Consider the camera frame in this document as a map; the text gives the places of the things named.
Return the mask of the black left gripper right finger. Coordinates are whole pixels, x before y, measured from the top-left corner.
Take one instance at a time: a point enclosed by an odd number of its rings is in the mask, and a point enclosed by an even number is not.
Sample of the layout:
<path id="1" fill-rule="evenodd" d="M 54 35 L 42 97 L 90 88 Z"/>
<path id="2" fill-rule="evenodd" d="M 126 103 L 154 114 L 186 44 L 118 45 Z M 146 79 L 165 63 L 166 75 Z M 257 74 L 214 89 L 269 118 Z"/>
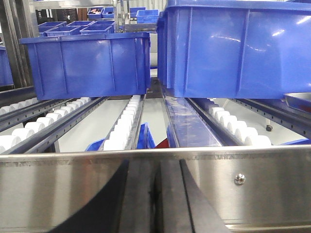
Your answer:
<path id="1" fill-rule="evenodd" d="M 229 233 L 192 177 L 185 160 L 160 162 L 155 179 L 157 233 Z"/>

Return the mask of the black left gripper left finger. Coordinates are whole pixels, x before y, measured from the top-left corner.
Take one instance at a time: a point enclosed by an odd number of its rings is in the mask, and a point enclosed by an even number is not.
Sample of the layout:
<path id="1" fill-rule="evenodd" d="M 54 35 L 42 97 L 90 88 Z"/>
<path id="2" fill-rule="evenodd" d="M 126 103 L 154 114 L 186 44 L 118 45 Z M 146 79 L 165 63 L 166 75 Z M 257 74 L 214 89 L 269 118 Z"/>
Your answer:
<path id="1" fill-rule="evenodd" d="M 53 233 L 151 233 L 152 163 L 124 160 L 109 182 Z"/>

